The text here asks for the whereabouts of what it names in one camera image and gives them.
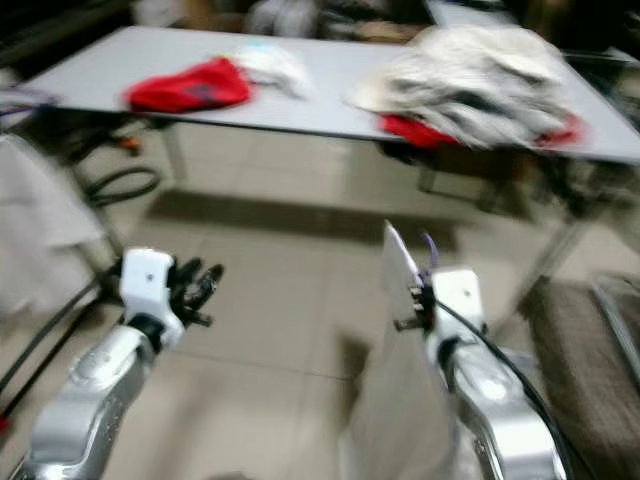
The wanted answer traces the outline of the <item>white beige garment pile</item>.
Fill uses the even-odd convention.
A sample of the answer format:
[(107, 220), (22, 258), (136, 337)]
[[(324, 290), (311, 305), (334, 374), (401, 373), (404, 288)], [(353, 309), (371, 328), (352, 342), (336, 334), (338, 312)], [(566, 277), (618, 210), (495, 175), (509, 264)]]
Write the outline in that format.
[(383, 114), (410, 116), (465, 143), (530, 145), (566, 127), (567, 115), (579, 118), (563, 64), (561, 51), (530, 29), (431, 27), (361, 79), (348, 101), (378, 124)]

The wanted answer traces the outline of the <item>grey table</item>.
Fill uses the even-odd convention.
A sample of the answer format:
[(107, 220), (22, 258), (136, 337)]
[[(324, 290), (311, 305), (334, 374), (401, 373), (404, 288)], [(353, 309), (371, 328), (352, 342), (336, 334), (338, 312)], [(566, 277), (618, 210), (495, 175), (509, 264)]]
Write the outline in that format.
[[(134, 84), (161, 74), (177, 73), (250, 44), (271, 44), (293, 52), (303, 63), (312, 88), (306, 99), (285, 93), (259, 91), (241, 108), (228, 108), (172, 116), (173, 122), (223, 125), (278, 133), (310, 134), (339, 140), (389, 141), (370, 111), (347, 101), (357, 83), (369, 78), (381, 65), (402, 56), (406, 47), (238, 35), (201, 29), (128, 26), (59, 61), (54, 67), (28, 79), (24, 86), (58, 97), (58, 108), (113, 115), (129, 114), (125, 91)], [(517, 308), (536, 285), (556, 273), (564, 257), (580, 241), (585, 225), (598, 219), (609, 205), (613, 189), (626, 187), (628, 177), (640, 168), (640, 133), (618, 113), (602, 93), (564, 61), (556, 72), (566, 82), (572, 109), (585, 123), (582, 140), (570, 145), (544, 148), (543, 156), (562, 156), (589, 161), (596, 170), (589, 180), (584, 215), (564, 221), (552, 242), (540, 252), (529, 274), (522, 279), (511, 305)]]

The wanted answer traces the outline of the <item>grey brown rug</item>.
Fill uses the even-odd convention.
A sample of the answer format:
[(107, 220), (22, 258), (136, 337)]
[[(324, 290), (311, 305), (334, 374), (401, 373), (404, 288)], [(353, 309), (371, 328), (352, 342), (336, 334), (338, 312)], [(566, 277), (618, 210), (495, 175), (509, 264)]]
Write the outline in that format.
[(544, 283), (521, 314), (532, 330), (545, 398), (598, 480), (640, 480), (640, 372), (585, 283)]

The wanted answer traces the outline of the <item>red shirt dark print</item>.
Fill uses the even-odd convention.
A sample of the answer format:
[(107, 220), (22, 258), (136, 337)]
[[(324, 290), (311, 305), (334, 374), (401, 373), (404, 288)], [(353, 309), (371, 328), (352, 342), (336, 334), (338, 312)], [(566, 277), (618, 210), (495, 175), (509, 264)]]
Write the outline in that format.
[(253, 88), (229, 58), (216, 56), (172, 76), (145, 79), (125, 92), (131, 110), (196, 113), (233, 108), (252, 99)]

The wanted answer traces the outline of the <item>white bundle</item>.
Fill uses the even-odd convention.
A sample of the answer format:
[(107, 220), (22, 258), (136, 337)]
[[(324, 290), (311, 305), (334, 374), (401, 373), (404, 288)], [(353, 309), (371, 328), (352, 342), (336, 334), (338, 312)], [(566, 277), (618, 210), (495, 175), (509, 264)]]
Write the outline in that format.
[(244, 19), (244, 32), (248, 35), (312, 38), (319, 13), (319, 0), (257, 0)]

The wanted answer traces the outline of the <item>small white garment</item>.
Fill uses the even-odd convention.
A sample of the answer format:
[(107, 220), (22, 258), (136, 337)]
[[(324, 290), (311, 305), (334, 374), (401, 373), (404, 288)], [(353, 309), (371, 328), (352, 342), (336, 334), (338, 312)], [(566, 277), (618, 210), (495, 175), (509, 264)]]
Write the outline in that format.
[(230, 55), (248, 82), (279, 88), (296, 99), (311, 95), (312, 82), (302, 61), (292, 52), (273, 44), (248, 44)]

